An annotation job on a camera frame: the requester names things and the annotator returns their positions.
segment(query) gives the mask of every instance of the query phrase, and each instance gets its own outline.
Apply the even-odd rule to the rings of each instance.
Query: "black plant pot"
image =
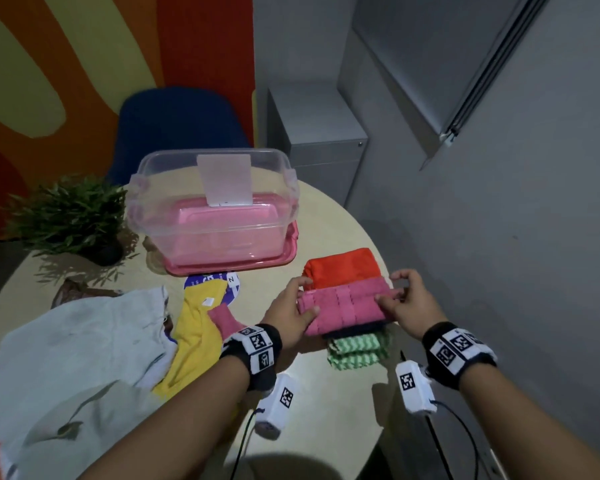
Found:
[[[124,253],[125,250],[122,248],[122,244],[116,238],[106,246],[94,246],[83,249],[78,252],[78,255],[87,258],[98,266],[112,266],[122,259]]]

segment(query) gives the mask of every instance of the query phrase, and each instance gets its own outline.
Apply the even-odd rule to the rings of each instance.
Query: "wire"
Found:
[[[473,480],[478,480],[478,466],[480,465],[480,455],[478,454],[478,446],[476,446],[476,444],[475,444],[475,440],[473,439],[473,435],[471,434],[471,431],[469,431],[469,428],[467,428],[464,421],[462,421],[462,419],[460,419],[460,416],[458,416],[453,411],[453,409],[451,409],[448,405],[446,405],[445,403],[441,403],[440,401],[435,401],[435,400],[433,400],[431,403],[437,404],[438,406],[442,406],[444,409],[446,409],[451,414],[453,414],[453,416],[455,416],[456,419],[458,421],[460,421],[460,424],[466,431],[466,434],[469,435],[469,439],[471,440],[471,444],[473,445],[473,453],[475,455],[475,468],[473,469]]]
[[[233,480],[233,477],[235,476],[235,471],[238,469],[238,462],[240,461],[240,455],[242,454],[242,447],[244,446],[244,441],[247,439],[247,433],[249,432],[249,423],[251,423],[253,417],[256,416],[256,413],[263,412],[264,409],[256,409],[251,413],[251,416],[249,416],[249,419],[247,420],[247,426],[244,427],[244,434],[242,435],[242,441],[240,442],[240,449],[238,450],[238,456],[235,457],[235,464],[233,465],[233,471],[231,472],[229,480]]]

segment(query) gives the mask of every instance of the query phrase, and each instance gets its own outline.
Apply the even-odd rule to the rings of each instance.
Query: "white device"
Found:
[[[438,410],[432,403],[435,398],[431,380],[422,373],[417,362],[412,360],[400,362],[395,368],[395,375],[398,377],[402,402],[408,412],[430,414]]]
[[[258,403],[258,409],[264,412],[256,414],[256,433],[268,439],[277,438],[287,425],[298,392],[298,384],[291,376],[278,374],[271,393]]]

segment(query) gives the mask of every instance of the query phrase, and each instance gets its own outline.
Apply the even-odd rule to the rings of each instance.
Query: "green and white striped cloth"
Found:
[[[391,334],[386,329],[328,343],[327,360],[339,371],[360,369],[389,357]]]

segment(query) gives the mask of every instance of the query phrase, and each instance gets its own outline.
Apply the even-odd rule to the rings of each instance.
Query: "colorful wall mural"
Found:
[[[252,140],[252,1],[0,0],[0,207],[106,174],[120,106],[165,85],[225,96]]]

